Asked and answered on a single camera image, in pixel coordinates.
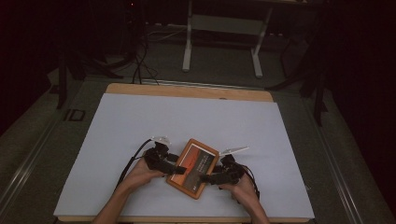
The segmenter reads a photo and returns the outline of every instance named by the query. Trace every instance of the desk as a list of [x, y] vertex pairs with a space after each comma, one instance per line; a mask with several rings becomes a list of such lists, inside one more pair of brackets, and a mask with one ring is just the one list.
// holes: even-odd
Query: desk
[[[167, 135], [170, 152], [175, 154], [190, 138], [218, 151], [250, 146], [235, 159], [256, 176], [270, 219], [305, 222], [313, 218], [282, 118], [272, 101], [265, 91], [109, 85], [54, 215], [61, 221], [92, 220], [140, 145], [153, 135]], [[226, 190], [206, 186], [201, 198], [194, 200], [156, 178], [130, 197], [120, 221], [230, 223], [249, 222], [249, 217]]]
[[273, 7], [276, 4], [288, 4], [291, 6], [308, 5], [306, 1], [297, 2], [295, 0], [251, 0], [253, 2], [262, 2], [268, 4], [265, 17], [262, 21], [244, 20], [236, 18], [225, 18], [216, 16], [198, 15], [192, 13], [192, 0], [189, 0], [188, 19], [187, 19], [187, 43], [184, 51], [183, 71], [190, 71], [191, 62], [191, 31], [207, 30], [224, 33], [234, 33], [242, 35], [256, 35], [257, 44], [251, 50], [251, 58], [256, 77], [262, 77], [262, 67], [259, 60], [259, 51], [262, 47], [262, 41], [265, 37], [265, 31], [271, 18]]

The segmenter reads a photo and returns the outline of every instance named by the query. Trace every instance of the white paper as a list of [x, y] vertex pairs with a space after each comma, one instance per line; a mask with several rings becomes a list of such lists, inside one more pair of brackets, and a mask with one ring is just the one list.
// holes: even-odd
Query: white paper
[[[95, 216], [128, 160], [152, 136], [167, 136], [169, 152], [177, 155], [190, 138], [218, 151], [249, 146], [234, 157], [255, 175], [267, 215], [314, 217], [276, 103], [110, 93], [102, 98], [54, 215]], [[164, 178], [134, 193], [122, 215], [248, 216], [226, 190], [208, 185], [194, 200]]]

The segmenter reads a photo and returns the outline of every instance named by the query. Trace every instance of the wire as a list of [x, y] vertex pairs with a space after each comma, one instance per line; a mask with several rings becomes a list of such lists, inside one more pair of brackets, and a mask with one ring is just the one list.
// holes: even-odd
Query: wire
[[170, 34], [170, 35], [163, 36], [163, 37], [161, 37], [161, 38], [159, 38], [159, 39], [149, 40], [149, 42], [158, 42], [158, 41], [161, 41], [161, 40], [165, 40], [166, 38], [169, 38], [169, 37], [171, 37], [172, 35], [177, 35], [177, 34], [183, 32], [183, 31], [185, 31], [185, 30], [187, 30], [187, 29], [184, 28], [184, 29], [179, 30], [179, 31], [176, 31], [176, 32], [174, 32], [174, 33], [172, 33], [172, 34]]
[[139, 154], [139, 152], [142, 150], [142, 148], [150, 141], [151, 141], [151, 139], [149, 139], [145, 143], [143, 143], [143, 145], [136, 151], [136, 153], [129, 160], [128, 164], [125, 166], [125, 168], [123, 169], [123, 171], [122, 171], [122, 173], [120, 175], [119, 182], [117, 182], [116, 188], [119, 186], [119, 184], [122, 182], [122, 180], [126, 176], [126, 173], [128, 172], [129, 167], [131, 167], [132, 163], [136, 160], [136, 156]]
[[136, 67], [136, 69], [134, 70], [134, 75], [133, 75], [133, 77], [132, 77], [132, 84], [134, 84], [134, 79], [136, 78], [136, 74], [138, 74], [140, 84], [142, 84], [142, 78], [141, 78], [141, 76], [140, 76], [140, 65], [142, 64], [143, 60], [145, 60], [146, 55], [147, 55], [147, 53], [148, 53], [148, 49], [147, 49], [147, 47], [146, 47], [144, 44], [140, 43], [140, 45], [142, 45], [143, 48], [145, 49], [145, 53], [144, 53], [143, 57], [141, 58], [140, 62], [139, 62], [139, 60], [138, 60], [137, 57], [136, 57], [137, 67]]
[[158, 71], [155, 70], [155, 69], [153, 69], [153, 68], [149, 68], [149, 67], [146, 65], [145, 62], [142, 62], [142, 64], [143, 64], [143, 66], [146, 68], [146, 71], [148, 72], [148, 75], [149, 75], [149, 77], [143, 77], [143, 78], [151, 78], [151, 79], [154, 79], [154, 81], [157, 83], [157, 85], [160, 85], [160, 83], [158, 82], [157, 78], [155, 78], [155, 77], [158, 76], [158, 74], [159, 74]]

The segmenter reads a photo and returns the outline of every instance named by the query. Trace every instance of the floor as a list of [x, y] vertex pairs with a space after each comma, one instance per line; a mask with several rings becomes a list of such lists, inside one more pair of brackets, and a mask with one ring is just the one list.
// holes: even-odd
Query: floor
[[[184, 73], [181, 71], [184, 27], [151, 27], [148, 33], [148, 50], [141, 65], [143, 84], [264, 91], [285, 79], [279, 60], [287, 43], [282, 36], [265, 38], [259, 54], [264, 77], [256, 78], [248, 38], [241, 44], [228, 36], [194, 33], [191, 70]], [[138, 55], [144, 57], [145, 51], [141, 49]], [[57, 95], [47, 92], [1, 136], [0, 223], [54, 222], [52, 214], [64, 181], [106, 86], [111, 82], [132, 82], [135, 69], [135, 63], [115, 69], [124, 79], [111, 79], [88, 68], [84, 81], [69, 78], [69, 97], [62, 109], [56, 109]], [[57, 70], [49, 78], [56, 83]], [[314, 209], [316, 218], [309, 223], [396, 223], [332, 100], [332, 93], [325, 92], [327, 112], [322, 113], [319, 127], [312, 116], [314, 96], [302, 98], [300, 87], [301, 83], [294, 83], [272, 94]], [[85, 110], [84, 120], [64, 120], [67, 109]], [[22, 176], [19, 184], [11, 182], [15, 175]]]

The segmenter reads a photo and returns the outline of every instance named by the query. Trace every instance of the hand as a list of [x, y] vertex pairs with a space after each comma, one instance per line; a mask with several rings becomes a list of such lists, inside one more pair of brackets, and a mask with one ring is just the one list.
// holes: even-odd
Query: hand
[[233, 197], [240, 202], [246, 211], [250, 214], [253, 224], [269, 224], [268, 216], [265, 214], [264, 208], [260, 204], [254, 191], [253, 183], [247, 175], [243, 175], [236, 185], [222, 184], [221, 189], [227, 189]]
[[247, 175], [243, 175], [236, 185], [222, 184], [219, 187], [229, 190], [233, 197], [244, 206], [248, 205], [248, 203], [260, 202], [254, 191], [253, 183], [251, 183]]
[[152, 178], [160, 176], [163, 176], [162, 172], [150, 170], [146, 161], [144, 159], [140, 159], [132, 171], [119, 184], [105, 207], [102, 208], [92, 223], [117, 223], [117, 218], [119, 217], [129, 195], [139, 187], [150, 182]]
[[132, 193], [139, 187], [149, 183], [152, 178], [160, 176], [164, 176], [164, 173], [157, 170], [150, 170], [146, 161], [140, 159], [120, 184]]

